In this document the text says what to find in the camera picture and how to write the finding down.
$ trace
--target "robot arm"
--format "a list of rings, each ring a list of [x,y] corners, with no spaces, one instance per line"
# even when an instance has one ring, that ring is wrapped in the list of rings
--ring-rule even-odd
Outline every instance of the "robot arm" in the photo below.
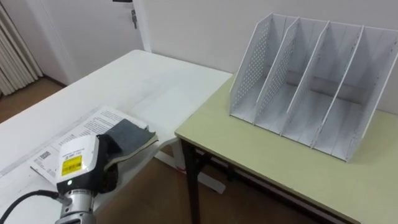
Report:
[[[12,210],[28,197],[40,195],[62,203],[61,216],[55,224],[95,224],[94,198],[114,190],[118,183],[118,167],[104,169],[109,155],[121,148],[107,134],[83,136],[62,146],[57,169],[57,190],[38,190],[21,196],[6,210],[0,224]]]

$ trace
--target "black table leg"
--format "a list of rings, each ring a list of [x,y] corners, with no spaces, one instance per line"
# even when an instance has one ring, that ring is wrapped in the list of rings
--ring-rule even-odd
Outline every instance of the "black table leg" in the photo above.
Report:
[[[191,209],[192,224],[200,224],[198,171],[195,148],[188,142],[181,140],[182,151],[187,170],[187,184]]]

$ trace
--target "curtain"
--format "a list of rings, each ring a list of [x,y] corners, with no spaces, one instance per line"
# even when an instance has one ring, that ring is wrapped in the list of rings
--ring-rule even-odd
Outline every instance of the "curtain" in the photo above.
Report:
[[[0,95],[9,95],[42,76],[32,54],[0,5]]]

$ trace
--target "white wall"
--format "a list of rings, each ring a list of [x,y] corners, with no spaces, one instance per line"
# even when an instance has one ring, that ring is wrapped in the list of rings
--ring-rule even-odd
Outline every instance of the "white wall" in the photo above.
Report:
[[[274,12],[398,29],[396,0],[148,0],[154,53],[236,72],[257,21]],[[379,109],[398,114],[398,66]]]

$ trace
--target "yellow label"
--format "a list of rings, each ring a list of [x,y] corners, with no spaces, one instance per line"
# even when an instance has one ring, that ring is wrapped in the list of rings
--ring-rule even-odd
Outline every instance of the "yellow label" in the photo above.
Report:
[[[81,170],[81,156],[65,160],[62,164],[62,175],[67,175]]]

